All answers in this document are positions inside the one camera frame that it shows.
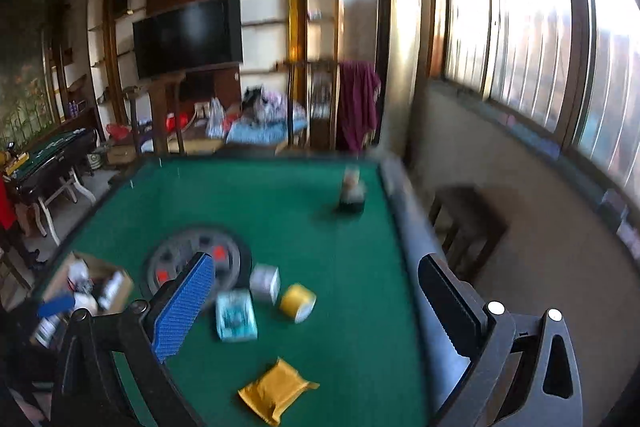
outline yellow package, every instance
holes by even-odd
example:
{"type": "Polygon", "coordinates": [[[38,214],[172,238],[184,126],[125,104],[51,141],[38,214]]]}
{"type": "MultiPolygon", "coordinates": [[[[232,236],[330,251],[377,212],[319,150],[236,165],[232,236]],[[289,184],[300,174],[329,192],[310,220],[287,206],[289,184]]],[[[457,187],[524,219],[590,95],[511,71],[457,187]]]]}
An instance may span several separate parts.
{"type": "Polygon", "coordinates": [[[307,389],[318,387],[316,383],[303,380],[293,367],[278,359],[259,380],[243,387],[238,394],[260,418],[277,426],[282,413],[297,397],[307,389]]]}

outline window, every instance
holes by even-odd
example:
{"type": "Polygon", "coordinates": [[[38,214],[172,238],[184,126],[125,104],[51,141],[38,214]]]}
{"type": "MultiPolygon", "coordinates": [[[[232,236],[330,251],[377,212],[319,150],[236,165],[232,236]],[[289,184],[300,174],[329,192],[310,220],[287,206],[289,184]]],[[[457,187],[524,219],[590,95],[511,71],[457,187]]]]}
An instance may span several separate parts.
{"type": "Polygon", "coordinates": [[[0,0],[0,140],[18,146],[53,126],[42,57],[46,0],[0,0]]]}
{"type": "Polygon", "coordinates": [[[571,47],[571,0],[500,0],[492,97],[553,132],[571,47]]]}
{"type": "Polygon", "coordinates": [[[451,0],[447,76],[479,90],[489,32],[489,0],[451,0]]]}
{"type": "Polygon", "coordinates": [[[594,0],[596,59],[578,150],[640,202],[640,9],[594,0]]]}

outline television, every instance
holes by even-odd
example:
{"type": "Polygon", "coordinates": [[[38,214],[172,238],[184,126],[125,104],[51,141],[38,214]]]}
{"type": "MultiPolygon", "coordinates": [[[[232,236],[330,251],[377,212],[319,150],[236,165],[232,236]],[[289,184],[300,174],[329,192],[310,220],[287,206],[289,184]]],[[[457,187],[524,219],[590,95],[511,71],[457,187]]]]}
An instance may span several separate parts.
{"type": "Polygon", "coordinates": [[[201,0],[133,25],[138,76],[242,62],[240,0],[201,0]]]}

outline person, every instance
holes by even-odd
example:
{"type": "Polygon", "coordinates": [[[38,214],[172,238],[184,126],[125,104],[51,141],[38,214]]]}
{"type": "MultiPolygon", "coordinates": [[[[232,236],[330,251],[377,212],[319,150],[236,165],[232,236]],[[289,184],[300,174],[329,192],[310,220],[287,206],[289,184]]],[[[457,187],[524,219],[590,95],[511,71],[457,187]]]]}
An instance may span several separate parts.
{"type": "Polygon", "coordinates": [[[39,271],[45,266],[46,263],[38,261],[40,250],[29,251],[22,240],[22,230],[3,181],[0,183],[0,248],[7,252],[11,247],[20,254],[28,269],[39,271]]]}

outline window frame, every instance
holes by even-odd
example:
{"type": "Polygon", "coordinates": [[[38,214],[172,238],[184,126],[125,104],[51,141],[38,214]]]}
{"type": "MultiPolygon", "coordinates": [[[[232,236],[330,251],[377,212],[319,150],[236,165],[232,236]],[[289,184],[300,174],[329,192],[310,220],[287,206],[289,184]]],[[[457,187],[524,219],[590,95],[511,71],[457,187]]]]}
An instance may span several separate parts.
{"type": "MultiPolygon", "coordinates": [[[[479,91],[470,89],[463,84],[448,78],[446,75],[447,57],[449,56],[449,19],[450,19],[450,0],[434,0],[433,5],[437,3],[446,4],[446,10],[438,13],[432,6],[432,16],[434,17],[434,25],[442,24],[438,17],[445,17],[444,27],[446,31],[442,36],[442,58],[441,62],[435,54],[436,42],[433,39],[430,42],[433,55],[430,54],[430,76],[436,76],[439,70],[439,77],[456,87],[458,91],[465,92],[468,96],[482,100],[484,103],[497,109],[505,115],[505,118],[513,117],[514,120],[522,124],[524,127],[533,131],[543,139],[550,140],[558,147],[558,153],[570,161],[579,171],[583,172],[588,178],[595,182],[604,192],[609,190],[622,198],[626,204],[626,210],[622,212],[621,218],[625,219],[625,213],[629,214],[629,221],[640,227],[640,203],[635,202],[629,196],[626,190],[620,187],[609,174],[599,168],[590,159],[583,156],[577,148],[577,142],[580,139],[582,130],[586,122],[589,108],[589,99],[591,97],[591,89],[593,88],[595,58],[596,58],[596,42],[597,42],[597,25],[596,25],[596,5],[595,0],[571,0],[572,5],[572,43],[570,48],[570,58],[567,73],[567,83],[562,99],[561,113],[558,125],[555,131],[550,132],[539,123],[531,120],[527,116],[517,112],[513,108],[507,106],[499,100],[490,97],[492,83],[494,81],[493,73],[489,71],[489,67],[484,71],[482,86],[479,91]]],[[[497,0],[490,0],[490,28],[486,46],[486,61],[495,64],[495,54],[497,53],[497,29],[499,25],[499,7],[497,0]]],[[[640,0],[636,0],[638,9],[640,9],[640,0]]]]}

